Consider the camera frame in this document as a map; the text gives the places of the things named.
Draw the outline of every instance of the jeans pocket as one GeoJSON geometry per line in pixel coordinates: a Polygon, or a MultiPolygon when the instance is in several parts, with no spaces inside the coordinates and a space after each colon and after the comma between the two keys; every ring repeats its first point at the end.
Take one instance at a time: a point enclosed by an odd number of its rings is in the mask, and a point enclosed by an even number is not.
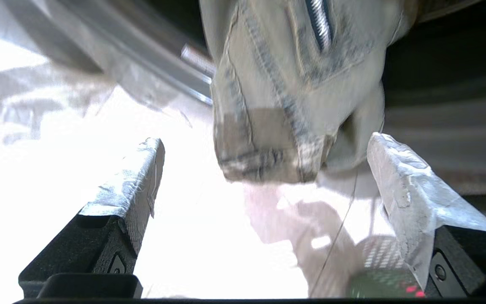
{"type": "Polygon", "coordinates": [[[376,9],[379,7],[374,6],[379,6],[380,1],[307,2],[311,4],[291,1],[289,18],[302,80],[306,85],[317,87],[363,61],[371,52],[380,28],[372,28],[373,20],[369,18],[377,15],[376,9]]]}

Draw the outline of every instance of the white surface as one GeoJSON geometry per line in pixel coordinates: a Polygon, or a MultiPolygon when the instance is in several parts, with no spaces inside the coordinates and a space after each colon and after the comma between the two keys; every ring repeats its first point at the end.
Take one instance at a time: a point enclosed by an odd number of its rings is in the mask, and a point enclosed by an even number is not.
{"type": "MultiPolygon", "coordinates": [[[[0,40],[0,71],[43,63],[0,40]]],[[[342,296],[366,266],[363,245],[392,239],[368,168],[325,171],[312,185],[228,183],[211,133],[205,105],[179,95],[153,111],[116,87],[97,115],[55,111],[40,140],[0,143],[0,303],[21,299],[20,271],[149,136],[162,139],[166,161],[135,268],[143,296],[342,296]]]]}

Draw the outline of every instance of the zipper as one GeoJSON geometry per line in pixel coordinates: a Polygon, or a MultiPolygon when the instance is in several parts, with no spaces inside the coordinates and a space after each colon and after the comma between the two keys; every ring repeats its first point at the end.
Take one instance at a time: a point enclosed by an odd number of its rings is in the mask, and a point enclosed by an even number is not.
{"type": "Polygon", "coordinates": [[[327,3],[325,0],[305,0],[310,23],[314,31],[314,37],[318,42],[320,51],[327,50],[332,44],[331,25],[327,15],[327,3]]]}

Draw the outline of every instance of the screw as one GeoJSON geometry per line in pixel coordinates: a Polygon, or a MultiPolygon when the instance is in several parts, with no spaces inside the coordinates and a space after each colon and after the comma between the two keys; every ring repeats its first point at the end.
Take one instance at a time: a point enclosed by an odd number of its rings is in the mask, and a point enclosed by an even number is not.
{"type": "Polygon", "coordinates": [[[434,268],[434,272],[436,273],[436,277],[438,278],[438,280],[446,280],[446,270],[441,265],[436,265],[436,268],[434,268]]]}

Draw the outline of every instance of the denim jeans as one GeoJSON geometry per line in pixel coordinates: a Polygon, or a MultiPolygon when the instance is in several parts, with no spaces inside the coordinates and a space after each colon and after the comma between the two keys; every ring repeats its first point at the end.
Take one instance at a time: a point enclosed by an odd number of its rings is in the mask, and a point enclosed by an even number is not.
{"type": "Polygon", "coordinates": [[[312,182],[322,166],[343,171],[366,159],[383,126],[386,47],[414,23],[416,1],[200,5],[217,67],[215,151],[227,179],[312,182]]]}

